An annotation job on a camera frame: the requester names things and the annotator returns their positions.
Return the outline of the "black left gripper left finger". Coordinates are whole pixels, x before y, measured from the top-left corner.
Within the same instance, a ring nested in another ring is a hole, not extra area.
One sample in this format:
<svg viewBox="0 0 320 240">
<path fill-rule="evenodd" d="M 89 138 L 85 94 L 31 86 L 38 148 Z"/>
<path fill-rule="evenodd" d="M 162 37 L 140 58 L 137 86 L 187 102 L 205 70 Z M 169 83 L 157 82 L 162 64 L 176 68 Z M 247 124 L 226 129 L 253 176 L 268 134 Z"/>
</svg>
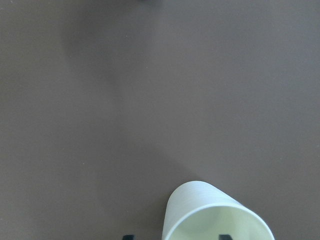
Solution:
<svg viewBox="0 0 320 240">
<path fill-rule="evenodd" d="M 124 235 L 122 237 L 122 240 L 135 240 L 135 235 L 134 234 Z"/>
</svg>

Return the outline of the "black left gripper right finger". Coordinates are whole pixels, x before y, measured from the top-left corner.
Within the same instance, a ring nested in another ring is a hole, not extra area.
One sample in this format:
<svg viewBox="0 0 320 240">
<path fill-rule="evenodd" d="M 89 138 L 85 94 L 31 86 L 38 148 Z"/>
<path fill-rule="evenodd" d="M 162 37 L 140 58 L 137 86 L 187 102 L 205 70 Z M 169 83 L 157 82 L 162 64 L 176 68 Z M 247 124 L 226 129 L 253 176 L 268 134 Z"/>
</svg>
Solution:
<svg viewBox="0 0 320 240">
<path fill-rule="evenodd" d="M 220 234 L 218 236 L 219 240 L 232 240 L 232 237 L 229 234 Z"/>
</svg>

